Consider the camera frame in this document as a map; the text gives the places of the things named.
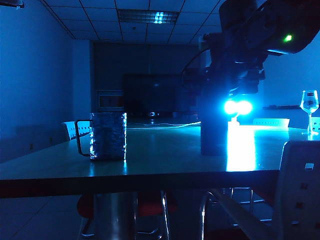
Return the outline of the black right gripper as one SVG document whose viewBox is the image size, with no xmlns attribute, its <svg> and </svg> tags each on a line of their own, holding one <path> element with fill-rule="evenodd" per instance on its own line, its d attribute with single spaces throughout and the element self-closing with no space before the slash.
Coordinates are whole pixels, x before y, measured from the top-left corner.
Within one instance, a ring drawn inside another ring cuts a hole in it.
<svg viewBox="0 0 320 240">
<path fill-rule="evenodd" d="M 211 95 L 222 98 L 258 92 L 259 82 L 265 79 L 266 53 L 248 48 L 238 34 L 227 36 L 222 32 L 209 35 L 209 50 Z"/>
</svg>

